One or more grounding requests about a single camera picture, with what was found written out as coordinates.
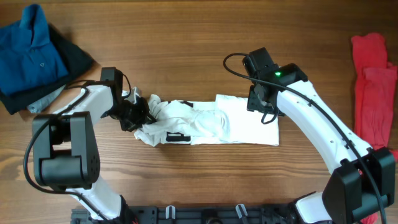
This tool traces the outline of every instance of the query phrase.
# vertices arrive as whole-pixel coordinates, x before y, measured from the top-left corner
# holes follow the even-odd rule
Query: folded blue shirt
[[[68,75],[50,41],[49,26],[38,4],[22,19],[0,29],[0,90],[7,96],[57,81]]]

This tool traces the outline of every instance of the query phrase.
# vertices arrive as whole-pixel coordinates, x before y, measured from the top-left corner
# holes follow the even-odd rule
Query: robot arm
[[[34,174],[41,186],[49,186],[57,192],[75,192],[84,197],[86,202],[71,195],[90,212],[93,220],[103,220],[100,217],[102,214],[116,223],[133,223],[136,217],[123,197],[100,176],[100,155],[93,130],[93,126],[108,115],[120,120],[124,131],[133,131],[144,123],[154,121],[145,99],[136,98],[135,104],[132,104],[122,97],[122,80],[119,70],[103,68],[101,80],[86,83],[86,88],[82,88],[69,105],[82,100],[62,113],[61,118],[51,119],[67,109],[68,105],[53,114],[39,115],[34,119],[34,132],[50,120],[34,144]],[[53,149],[53,145],[64,141],[70,141],[72,148],[62,151]]]
[[[305,223],[323,220],[353,223],[377,212],[381,207],[379,203],[382,207],[394,203],[395,161],[387,149],[374,151],[347,128],[318,96],[298,66],[279,67],[265,48],[240,55],[245,55],[243,65],[249,75],[244,78],[256,85],[251,94],[258,99],[258,105],[269,103],[275,114],[280,110],[290,117],[315,146],[331,174],[324,192],[295,203]],[[226,59],[226,69],[242,76],[226,66]]]

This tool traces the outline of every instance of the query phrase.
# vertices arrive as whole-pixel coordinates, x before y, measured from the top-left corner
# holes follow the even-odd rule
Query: blue shirt
[[[68,70],[50,41],[40,5],[26,7],[20,21],[0,29],[0,90],[5,95],[48,85],[65,75]]]

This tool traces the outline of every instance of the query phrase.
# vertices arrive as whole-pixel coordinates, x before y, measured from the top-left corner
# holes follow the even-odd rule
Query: wood grain
[[[0,26],[20,19],[26,5],[0,4]],[[222,61],[232,52],[267,47],[279,65],[299,65],[326,104],[353,127],[356,75],[350,38],[380,32],[389,60],[398,64],[396,1],[154,1],[42,7],[49,22],[98,62],[82,78],[99,79],[101,66],[115,66],[145,97],[247,97],[250,83],[225,71]],[[244,72],[240,58],[229,64]],[[65,105],[77,92],[62,93],[46,112]],[[10,116],[0,107],[0,222],[68,223],[70,209],[78,206],[72,198],[42,194],[24,180],[22,157],[32,135],[31,119],[25,111]],[[130,205],[258,205],[323,190],[329,173],[315,148],[289,118],[280,119],[279,125],[279,147],[153,148],[105,118],[95,126],[101,175]],[[394,119],[392,148],[398,148],[397,135]],[[386,211],[389,223],[398,223],[398,206]]]

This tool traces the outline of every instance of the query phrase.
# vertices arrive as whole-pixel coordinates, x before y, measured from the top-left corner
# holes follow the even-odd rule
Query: crumpled white cloth
[[[144,124],[134,135],[146,144],[279,145],[278,119],[262,124],[262,113],[246,110],[247,98],[217,95],[215,102],[164,101],[151,95],[148,101],[153,124]]]

